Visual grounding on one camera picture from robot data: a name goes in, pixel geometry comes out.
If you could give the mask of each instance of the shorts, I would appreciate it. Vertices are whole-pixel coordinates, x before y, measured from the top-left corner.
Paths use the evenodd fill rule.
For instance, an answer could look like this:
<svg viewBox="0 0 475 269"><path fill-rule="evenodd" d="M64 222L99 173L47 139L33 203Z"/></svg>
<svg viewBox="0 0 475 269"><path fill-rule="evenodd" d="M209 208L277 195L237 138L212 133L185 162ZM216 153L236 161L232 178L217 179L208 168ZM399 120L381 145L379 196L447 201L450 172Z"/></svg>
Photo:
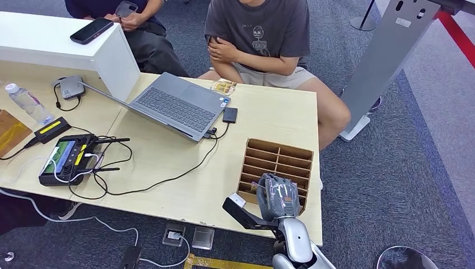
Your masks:
<svg viewBox="0 0 475 269"><path fill-rule="evenodd" d="M251 85L296 89L305 81L315 77L303 67L295 68L294 72L290 76L282 76L278 74L253 71L238 63L232 63L232 65L241 74L241 78L243 78L244 83Z"/></svg>

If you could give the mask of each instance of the robotic hand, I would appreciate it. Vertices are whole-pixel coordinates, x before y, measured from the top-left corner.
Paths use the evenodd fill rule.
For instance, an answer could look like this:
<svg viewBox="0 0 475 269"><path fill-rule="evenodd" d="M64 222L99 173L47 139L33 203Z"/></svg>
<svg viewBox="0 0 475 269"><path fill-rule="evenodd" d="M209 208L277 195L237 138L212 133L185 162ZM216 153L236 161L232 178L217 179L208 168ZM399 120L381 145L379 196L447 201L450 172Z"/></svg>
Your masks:
<svg viewBox="0 0 475 269"><path fill-rule="evenodd" d="M335 269L310 240L305 224L296 219L300 211L297 185L267 173L262 175L258 185L262 219L244 209L246 202L237 193L226 198L223 209L246 229L274 233L277 241L272 266L275 269Z"/></svg>

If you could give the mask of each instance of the hand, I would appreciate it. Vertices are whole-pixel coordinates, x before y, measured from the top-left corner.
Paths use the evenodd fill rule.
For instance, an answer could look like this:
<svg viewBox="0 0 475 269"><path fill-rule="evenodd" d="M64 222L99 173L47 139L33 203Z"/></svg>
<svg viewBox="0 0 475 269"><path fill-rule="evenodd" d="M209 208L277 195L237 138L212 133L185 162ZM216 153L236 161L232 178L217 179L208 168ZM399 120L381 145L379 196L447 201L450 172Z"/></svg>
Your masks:
<svg viewBox="0 0 475 269"><path fill-rule="evenodd" d="M240 53L233 44L221 38L217 38L217 42L214 39L209 40L208 52L211 59L227 63L237 62Z"/></svg>
<svg viewBox="0 0 475 269"><path fill-rule="evenodd" d="M116 14L113 14L113 15L107 14L107 15L104 16L104 18L106 18L106 19L108 19L108 20L110 20L110 21L113 21L113 22L120 22L120 18L117 17Z"/></svg>
<svg viewBox="0 0 475 269"><path fill-rule="evenodd" d="M146 19L140 13L131 13L129 16L122 18L122 28L124 31L133 31L141 26Z"/></svg>

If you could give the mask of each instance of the cardboard box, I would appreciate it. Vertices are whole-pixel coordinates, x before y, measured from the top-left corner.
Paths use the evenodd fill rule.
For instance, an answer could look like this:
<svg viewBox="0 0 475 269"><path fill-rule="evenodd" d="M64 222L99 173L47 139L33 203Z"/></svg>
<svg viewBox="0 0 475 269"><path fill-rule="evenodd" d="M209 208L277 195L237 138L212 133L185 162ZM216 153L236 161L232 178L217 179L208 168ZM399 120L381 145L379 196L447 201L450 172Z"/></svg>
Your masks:
<svg viewBox="0 0 475 269"><path fill-rule="evenodd" d="M236 193L249 203L257 204L252 184L264 173L272 173L297 183L300 213L305 210L310 184L313 151L249 138Z"/></svg>
<svg viewBox="0 0 475 269"><path fill-rule="evenodd" d="M6 110L0 110L0 157L5 157L5 154L31 133L31 129L12 114Z"/></svg>

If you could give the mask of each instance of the wooden table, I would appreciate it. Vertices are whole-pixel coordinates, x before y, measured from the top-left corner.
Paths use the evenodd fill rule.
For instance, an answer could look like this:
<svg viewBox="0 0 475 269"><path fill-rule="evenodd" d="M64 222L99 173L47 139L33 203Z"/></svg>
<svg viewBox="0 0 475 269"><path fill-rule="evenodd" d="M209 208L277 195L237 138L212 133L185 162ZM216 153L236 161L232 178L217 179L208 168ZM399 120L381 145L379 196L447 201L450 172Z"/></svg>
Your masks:
<svg viewBox="0 0 475 269"><path fill-rule="evenodd" d="M214 144L214 141L210 140L203 140L196 144L163 126L121 108L113 101L91 90L87 91L87 95L82 98L82 104L76 110L60 112L54 106L52 81L61 76L78 74L83 75L87 83L98 89L105 89L97 74L18 63L8 63L10 71L5 74L6 64L6 62L0 62L0 70L2 70L0 81L14 81L31 90L55 116L62 115L71 125L88 129L96 135L106 134L131 139L127 145L133 150L133 159L119 164L120 171L101 174L111 192L146 188L158 181L177 176L197 165ZM156 78L157 75L141 74L130 95L130 100ZM189 81L206 88L211 85L211 81L198 79L189 79ZM180 179L161 184L150 191L124 196L107 195L95 201L83 200L72 195L65 187L52 188L39 184L37 176L45 160L31 163L16 183L5 183L17 177L18 170L26 161L35 157L49 156L54 147L52 142L34 146L9 162L1 162L0 186L138 214L272 236L267 231L245 230L221 208L225 198L237 189L247 139L258 138L315 151L307 206L299 219L307 226L311 239L317 245L322 245L315 94L297 90L238 85L231 97L230 106L239 109L237 123L230 126L227 135L219 140L217 149L209 155L203 166ZM62 100L62 103L67 108L75 101ZM0 107L7 109L33 130L39 128L2 91L0 91ZM218 134L225 130L225 124L220 119L215 127L218 129ZM72 129L65 135L73 133L80 132ZM104 163L125 159L127 156L127 149L120 145L112 145L106 152ZM86 197L96 197L101 194L100 187L93 180L85 180L74 189L77 194ZM245 208L260 216L257 205L248 203Z"/></svg>

